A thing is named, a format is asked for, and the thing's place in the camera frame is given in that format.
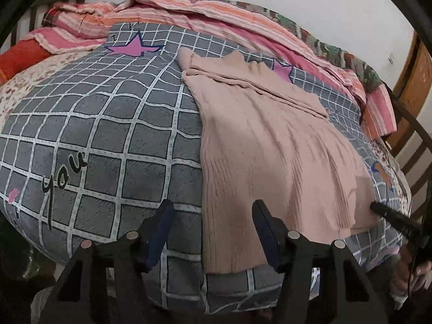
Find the right hand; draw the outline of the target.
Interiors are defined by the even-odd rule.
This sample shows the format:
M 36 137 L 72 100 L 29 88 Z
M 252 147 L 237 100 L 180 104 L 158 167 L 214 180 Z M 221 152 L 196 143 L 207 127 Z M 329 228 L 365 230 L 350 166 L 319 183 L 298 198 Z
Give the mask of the right hand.
M 409 265 L 411 257 L 402 257 L 396 263 L 390 280 L 390 293 L 400 297 L 408 295 L 408 291 L 427 290 L 431 286 L 431 262 L 425 262 L 415 270 Z

